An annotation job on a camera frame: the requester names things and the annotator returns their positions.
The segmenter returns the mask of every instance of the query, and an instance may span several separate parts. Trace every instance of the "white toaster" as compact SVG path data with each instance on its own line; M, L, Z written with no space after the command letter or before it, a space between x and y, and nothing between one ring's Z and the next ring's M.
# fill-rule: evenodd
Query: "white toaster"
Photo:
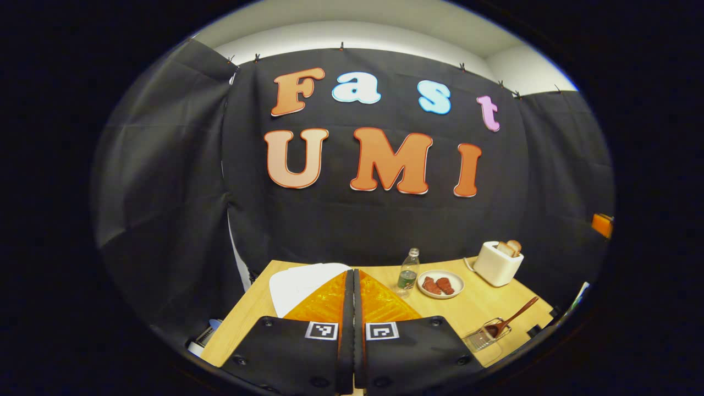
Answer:
M523 254L509 257L496 250L497 241L485 242L479 256L474 262L474 271L493 286L499 287L509 283L523 261Z

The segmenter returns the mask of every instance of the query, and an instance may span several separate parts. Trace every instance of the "black curtain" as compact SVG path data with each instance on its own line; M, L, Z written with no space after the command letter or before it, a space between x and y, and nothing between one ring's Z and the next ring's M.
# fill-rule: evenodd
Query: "black curtain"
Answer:
M306 107L272 117L274 79L321 67ZM378 79L380 101L366 105L332 98L337 76L361 71ZM431 80L451 91L446 115L418 105L417 84ZM487 129L477 97L498 107L498 132ZM516 239L526 259L517 279L554 306L564 308L584 281L593 282L606 239L591 228L594 213L613 214L614 187L608 149L596 118L578 92L547 92L516 98L495 82L426 58L389 51L310 50L241 65L229 93L223 123L225 182L233 193L232 228L244 261L262 271L271 259L340 261L350 265L399 265L408 248L422 261L479 253L487 240ZM382 129L397 150L408 133L433 138L422 196L380 186L353 191L360 127ZM317 182L295 190L276 185L267 173L263 135L290 130L288 166L301 171L300 133L324 128ZM453 194L460 143L477 145L478 193Z
M317 67L326 76L302 99L304 110L272 117L274 79ZM411 247L431 262L516 239L526 256L517 279L553 306L564 309L582 282L596 279L606 239L591 229L591 216L613 213L614 189L603 136L579 93L514 98L445 63L369 49L299 51L236 70L195 40L179 45L130 88L96 153L93 215L108 271L174 345L241 297L230 233L255 274L272 259L399 265ZM337 76L353 71L377 78L380 101L332 97ZM450 89L449 113L420 108L421 80ZM484 95L498 107L498 132L484 125ZM394 151L409 133L432 137L429 191L352 190L360 127L382 129ZM294 133L287 161L298 172L306 128L329 131L320 177L301 190L280 187L266 169L263 135ZM453 194L460 143L482 150L471 198Z
M320 67L313 95L298 113L274 118L274 79ZM378 80L382 98L375 104L343 103L332 97L337 77L366 72ZM440 82L451 90L452 109L427 113L419 104L417 84ZM499 132L486 128L477 97L489 95L499 111ZM360 127L380 128L396 151L406 135L433 139L428 151L424 195L402 194L381 185L354 191L360 153L353 136ZM305 164L306 128L324 128L322 168L310 187L287 189L271 181L266 169L265 133L290 130L288 167ZM482 149L472 198L453 193L460 175L458 145ZM322 49L263 58L241 65L230 90L223 124L222 158L227 189L233 194L235 245L254 271L271 259L304 263L400 265L411 247L425 262L474 256L486 240L517 237L525 212L528 151L518 103L496 83L417 56L370 49Z
M220 163L234 71L195 40L175 47L131 86L96 151L92 213L104 263L140 318L174 345L244 293Z
M529 193L519 240L524 263L516 278L564 311L583 282L593 283L608 240L592 216L614 214L608 147L578 92L522 97L519 108L529 152Z

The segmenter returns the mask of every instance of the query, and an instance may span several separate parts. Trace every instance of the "glass bottle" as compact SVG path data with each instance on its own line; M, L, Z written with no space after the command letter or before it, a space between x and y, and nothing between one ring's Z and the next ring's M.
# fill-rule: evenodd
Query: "glass bottle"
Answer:
M401 298L406 298L410 294L410 291L415 286L415 280L418 278L418 271L420 271L420 260L418 255L420 251L417 247L413 247L408 252L408 257L403 260L401 264L401 272L398 275L398 282L396 283L396 294Z

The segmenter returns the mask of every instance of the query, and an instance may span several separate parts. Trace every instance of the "plate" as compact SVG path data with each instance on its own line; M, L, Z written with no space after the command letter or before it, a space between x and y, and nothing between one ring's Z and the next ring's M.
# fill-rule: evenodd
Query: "plate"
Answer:
M269 293L276 315L283 318L328 280L352 269L340 263L310 264L275 273L269 279Z
M450 286L455 290L455 292L451 295L446 295L444 292L441 295L434 295L433 293L425 290L423 288L423 282L425 282L425 278L429 276L430 278L433 278L433 280L437 281L440 278L448 278L450 280ZM455 297L456 295L460 294L462 290L465 288L465 281L462 280L459 276L457 276L454 273L451 273L450 271L443 271L441 269L434 269L430 271L425 271L424 273L421 273L420 276L418 277L418 281L416 282L418 285L418 288L420 289L423 294L426 296L430 296L433 298L439 298L439 299L448 299Z

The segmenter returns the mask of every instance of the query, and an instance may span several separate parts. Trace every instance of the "orange letter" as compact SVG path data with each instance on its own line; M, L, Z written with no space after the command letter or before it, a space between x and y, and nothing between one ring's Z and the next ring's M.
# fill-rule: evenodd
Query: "orange letter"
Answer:
M359 167L352 179L352 190L373 191L377 181L372 176L377 169L384 190L389 191L403 170L403 178L396 188L404 194L425 194L425 161L433 139L422 133L411 133L394 154L391 143L379 128L359 128L354 131L359 140Z
M482 156L482 149L473 144L462 143L457 146L457 150L462 155L460 165L460 181L455 186L455 195L469 198L477 195L477 186L474 179L477 177L477 162Z
M288 145L294 134L290 130L273 130L264 135L267 142L266 165L271 180L281 187L305 188L312 185L320 176L322 141L327 139L325 129L306 129L301 139L306 141L306 167L301 173L289 172L287 165Z
M296 113L306 107L305 103L298 101L298 93L302 93L304 98L309 98L313 94L313 80L308 77L321 80L325 77L325 71L321 68L313 68L276 77L274 82L279 85L279 96L276 106L271 109L272 116Z

